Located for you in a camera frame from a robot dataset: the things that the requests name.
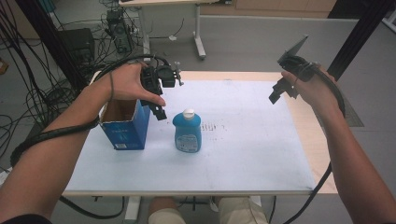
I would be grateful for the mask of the white table mat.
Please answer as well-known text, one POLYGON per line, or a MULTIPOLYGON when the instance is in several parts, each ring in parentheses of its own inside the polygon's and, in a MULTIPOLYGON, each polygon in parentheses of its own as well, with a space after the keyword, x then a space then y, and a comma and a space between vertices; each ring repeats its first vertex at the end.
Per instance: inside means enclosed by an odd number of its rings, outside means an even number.
POLYGON ((290 110, 270 81, 187 80, 166 90, 167 119, 151 117, 142 150, 116 150, 91 130, 68 195, 307 194, 315 186, 290 110), (201 117, 202 147, 181 152, 172 118, 201 117))

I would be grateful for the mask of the blue cardboard box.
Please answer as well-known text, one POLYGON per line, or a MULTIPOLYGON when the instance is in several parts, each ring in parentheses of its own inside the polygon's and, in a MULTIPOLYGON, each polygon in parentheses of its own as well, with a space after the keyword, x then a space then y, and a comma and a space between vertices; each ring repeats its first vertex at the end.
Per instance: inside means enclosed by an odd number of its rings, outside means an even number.
POLYGON ((145 148, 149 108, 139 100, 112 100, 100 113, 100 126, 116 150, 145 148))

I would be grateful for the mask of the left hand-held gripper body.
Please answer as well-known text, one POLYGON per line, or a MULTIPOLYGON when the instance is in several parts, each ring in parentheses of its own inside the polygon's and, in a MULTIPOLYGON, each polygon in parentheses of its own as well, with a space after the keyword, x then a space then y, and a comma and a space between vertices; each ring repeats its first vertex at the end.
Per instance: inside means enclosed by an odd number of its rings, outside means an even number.
POLYGON ((140 77, 142 86, 157 95, 163 94, 163 88, 174 88, 176 81, 182 86, 184 82, 181 80, 179 66, 180 62, 175 62, 175 69, 170 64, 144 67, 140 77))

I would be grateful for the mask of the person's right leg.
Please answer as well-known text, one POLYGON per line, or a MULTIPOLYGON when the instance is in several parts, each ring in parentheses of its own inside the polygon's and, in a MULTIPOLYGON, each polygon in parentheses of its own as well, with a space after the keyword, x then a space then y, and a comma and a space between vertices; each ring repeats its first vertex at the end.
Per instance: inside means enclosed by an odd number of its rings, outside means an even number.
POLYGON ((268 224, 262 208, 249 197, 221 197, 215 205, 220 224, 268 224))

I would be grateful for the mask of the person's left hand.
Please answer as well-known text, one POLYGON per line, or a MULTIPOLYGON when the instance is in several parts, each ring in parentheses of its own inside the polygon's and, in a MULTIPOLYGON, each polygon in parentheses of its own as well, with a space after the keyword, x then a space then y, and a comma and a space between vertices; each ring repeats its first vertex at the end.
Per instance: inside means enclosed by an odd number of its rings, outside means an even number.
POLYGON ((105 85, 109 100, 146 100, 156 105, 166 106, 165 100, 144 89, 140 81, 145 63, 126 63, 108 72, 97 83, 105 85))

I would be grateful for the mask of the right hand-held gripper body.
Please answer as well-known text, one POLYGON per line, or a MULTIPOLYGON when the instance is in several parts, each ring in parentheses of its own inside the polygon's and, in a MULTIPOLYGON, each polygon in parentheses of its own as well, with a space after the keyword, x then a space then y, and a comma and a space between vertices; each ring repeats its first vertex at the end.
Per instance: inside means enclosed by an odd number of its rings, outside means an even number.
POLYGON ((304 35, 294 45, 286 49, 277 60, 277 63, 283 70, 293 74, 297 79, 300 79, 303 82, 309 81, 316 73, 314 71, 313 63, 308 62, 305 58, 297 55, 307 38, 308 35, 304 35))

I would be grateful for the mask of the person's left leg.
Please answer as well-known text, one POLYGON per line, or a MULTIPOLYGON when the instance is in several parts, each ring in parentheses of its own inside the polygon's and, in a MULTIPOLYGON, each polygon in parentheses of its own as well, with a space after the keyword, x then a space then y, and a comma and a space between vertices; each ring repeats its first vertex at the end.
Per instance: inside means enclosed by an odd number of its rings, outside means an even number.
POLYGON ((172 197, 155 197, 148 206, 148 224, 186 224, 172 197))

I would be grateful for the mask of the black frame post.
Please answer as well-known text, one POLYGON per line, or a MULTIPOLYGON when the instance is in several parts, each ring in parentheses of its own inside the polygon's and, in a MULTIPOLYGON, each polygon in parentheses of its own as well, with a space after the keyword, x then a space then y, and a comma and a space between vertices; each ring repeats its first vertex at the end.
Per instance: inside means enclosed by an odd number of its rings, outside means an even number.
POLYGON ((344 74, 395 2, 396 0, 373 0, 364 10, 328 68, 328 73, 336 80, 344 74))
POLYGON ((15 0, 15 2, 45 44, 54 61, 64 72, 71 87, 76 91, 82 91, 88 86, 87 81, 78 71, 51 17, 41 6, 39 0, 15 0))

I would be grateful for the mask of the white desk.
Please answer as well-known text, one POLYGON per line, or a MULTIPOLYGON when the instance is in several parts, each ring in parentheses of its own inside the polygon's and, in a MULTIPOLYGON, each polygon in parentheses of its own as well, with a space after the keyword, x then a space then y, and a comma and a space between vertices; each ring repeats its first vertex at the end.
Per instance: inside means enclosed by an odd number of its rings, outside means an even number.
POLYGON ((206 57, 204 44, 201 39, 201 4, 213 4, 219 0, 119 0, 121 7, 133 7, 137 10, 140 31, 143 37, 143 53, 150 54, 149 34, 145 24, 144 7, 166 6, 166 5, 195 5, 195 25, 192 37, 197 48, 198 57, 204 60, 206 57))

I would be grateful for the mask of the person's black sleeve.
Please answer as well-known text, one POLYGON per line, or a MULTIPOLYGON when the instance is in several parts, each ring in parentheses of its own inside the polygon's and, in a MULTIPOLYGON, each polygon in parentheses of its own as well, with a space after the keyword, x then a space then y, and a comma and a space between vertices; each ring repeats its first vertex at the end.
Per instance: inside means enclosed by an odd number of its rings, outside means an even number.
POLYGON ((28 214, 10 218, 0 224, 52 224, 52 222, 40 215, 28 214))

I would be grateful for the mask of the blue detergent bottle white cap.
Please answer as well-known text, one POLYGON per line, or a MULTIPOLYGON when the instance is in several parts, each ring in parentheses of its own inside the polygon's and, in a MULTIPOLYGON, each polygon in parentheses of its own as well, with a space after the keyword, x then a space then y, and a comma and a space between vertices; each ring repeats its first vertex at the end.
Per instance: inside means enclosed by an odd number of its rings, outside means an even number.
POLYGON ((201 149, 201 118, 191 108, 185 109, 173 118, 175 145, 180 151, 195 153, 201 149))

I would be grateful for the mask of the person's right hand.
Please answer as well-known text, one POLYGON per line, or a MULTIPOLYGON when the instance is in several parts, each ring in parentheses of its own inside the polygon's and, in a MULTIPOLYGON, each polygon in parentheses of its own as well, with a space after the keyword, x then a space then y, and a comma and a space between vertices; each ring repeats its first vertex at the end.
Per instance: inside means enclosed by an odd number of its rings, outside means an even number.
POLYGON ((314 75, 306 82, 301 81, 297 76, 288 71, 282 71, 281 76, 289 82, 314 110, 338 108, 337 100, 331 89, 318 75, 314 75))

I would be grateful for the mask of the black box on floor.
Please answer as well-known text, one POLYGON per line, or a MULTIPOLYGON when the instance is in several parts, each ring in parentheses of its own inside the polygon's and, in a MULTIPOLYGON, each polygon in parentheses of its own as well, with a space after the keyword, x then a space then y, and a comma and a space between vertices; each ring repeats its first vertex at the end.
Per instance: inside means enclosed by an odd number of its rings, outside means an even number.
POLYGON ((95 44, 89 28, 63 30, 59 35, 75 63, 93 61, 95 44))

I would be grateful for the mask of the person's leg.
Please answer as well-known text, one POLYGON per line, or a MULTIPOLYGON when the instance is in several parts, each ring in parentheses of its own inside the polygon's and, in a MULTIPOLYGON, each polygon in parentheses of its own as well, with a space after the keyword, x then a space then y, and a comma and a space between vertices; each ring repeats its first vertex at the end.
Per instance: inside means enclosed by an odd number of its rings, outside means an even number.
POLYGON ((268 224, 262 208, 249 197, 221 197, 215 205, 220 224, 268 224))
POLYGON ((172 197, 155 197, 148 206, 148 224, 186 224, 172 197))

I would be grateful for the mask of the grey floor mat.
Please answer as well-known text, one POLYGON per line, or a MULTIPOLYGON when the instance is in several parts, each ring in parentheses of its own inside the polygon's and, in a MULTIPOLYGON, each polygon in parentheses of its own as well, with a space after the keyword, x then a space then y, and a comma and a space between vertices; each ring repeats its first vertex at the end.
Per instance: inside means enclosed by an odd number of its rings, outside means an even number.
POLYGON ((359 117, 359 115, 356 113, 354 110, 353 106, 351 103, 348 101, 348 99, 343 96, 344 99, 344 104, 345 104, 345 116, 346 116, 346 122, 349 127, 363 127, 364 124, 359 117))

